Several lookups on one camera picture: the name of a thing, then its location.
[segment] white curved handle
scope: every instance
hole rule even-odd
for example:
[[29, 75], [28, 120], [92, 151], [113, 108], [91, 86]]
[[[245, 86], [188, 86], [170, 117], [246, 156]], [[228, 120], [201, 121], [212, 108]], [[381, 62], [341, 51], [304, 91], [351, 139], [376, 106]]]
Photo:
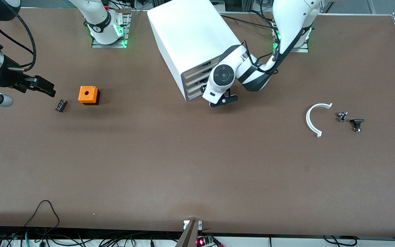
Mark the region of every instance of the white curved handle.
[[311, 112], [312, 109], [315, 108], [315, 107], [323, 107], [323, 108], [329, 109], [329, 108], [332, 107], [332, 103], [330, 103], [330, 105], [325, 104], [325, 103], [319, 103], [319, 104], [313, 105], [313, 106], [307, 111], [307, 113], [306, 113], [306, 122], [307, 122], [307, 125], [309, 126], [309, 128], [310, 128], [313, 132], [316, 133], [316, 137], [321, 137], [321, 135], [323, 134], [323, 132], [320, 131], [319, 129], [315, 128], [315, 126], [313, 125], [312, 121], [310, 120], [310, 112]]

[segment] gray floor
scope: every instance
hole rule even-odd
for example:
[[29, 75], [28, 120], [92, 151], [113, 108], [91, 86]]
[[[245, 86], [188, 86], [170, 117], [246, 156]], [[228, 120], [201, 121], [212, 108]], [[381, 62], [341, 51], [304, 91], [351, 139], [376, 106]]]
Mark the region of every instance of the gray floor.
[[[395, 11], [395, 0], [371, 0], [376, 14], [390, 14]], [[23, 7], [72, 8], [65, 0], [22, 0]], [[330, 13], [369, 14], [366, 0], [345, 0], [337, 2]]]

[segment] brown table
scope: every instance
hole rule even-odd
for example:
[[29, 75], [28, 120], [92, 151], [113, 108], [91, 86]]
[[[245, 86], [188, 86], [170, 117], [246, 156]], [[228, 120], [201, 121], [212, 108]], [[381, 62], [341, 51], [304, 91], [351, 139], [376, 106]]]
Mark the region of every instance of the brown table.
[[[236, 83], [238, 102], [210, 108], [184, 101], [145, 12], [120, 50], [90, 48], [75, 9], [21, 15], [37, 44], [30, 74], [57, 94], [0, 89], [14, 98], [0, 108], [0, 225], [23, 225], [49, 199], [61, 227], [180, 231], [196, 216], [212, 232], [395, 236], [391, 17], [319, 16], [308, 54], [290, 54], [262, 91]], [[270, 50], [268, 30], [226, 21], [256, 56]], [[0, 26], [29, 43], [18, 21]], [[102, 91], [99, 106], [77, 101], [82, 85]], [[316, 103], [333, 103], [312, 111], [321, 138], [305, 122]], [[364, 118], [362, 132], [339, 111]], [[53, 224], [48, 207], [32, 222]]]

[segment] orange and black block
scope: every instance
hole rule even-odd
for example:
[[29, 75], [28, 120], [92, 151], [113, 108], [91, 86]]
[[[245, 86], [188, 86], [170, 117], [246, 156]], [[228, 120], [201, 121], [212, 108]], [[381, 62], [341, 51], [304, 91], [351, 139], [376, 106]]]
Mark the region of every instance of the orange and black block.
[[79, 101], [83, 105], [98, 105], [100, 101], [100, 91], [95, 86], [81, 86]]

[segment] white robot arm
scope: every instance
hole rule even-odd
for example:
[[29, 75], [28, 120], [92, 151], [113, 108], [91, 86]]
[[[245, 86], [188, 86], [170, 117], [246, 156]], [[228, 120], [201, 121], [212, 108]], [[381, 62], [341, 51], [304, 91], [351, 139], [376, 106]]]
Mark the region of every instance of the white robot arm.
[[294, 47], [303, 44], [313, 21], [320, 11], [320, 0], [274, 0], [273, 16], [281, 35], [278, 49], [265, 64], [257, 61], [243, 45], [228, 48], [213, 68], [202, 97], [210, 106], [225, 105], [224, 96], [235, 81], [248, 91], [259, 91]]
[[101, 0], [69, 0], [83, 14], [92, 37], [100, 44], [112, 44], [124, 32], [123, 14], [106, 10]]

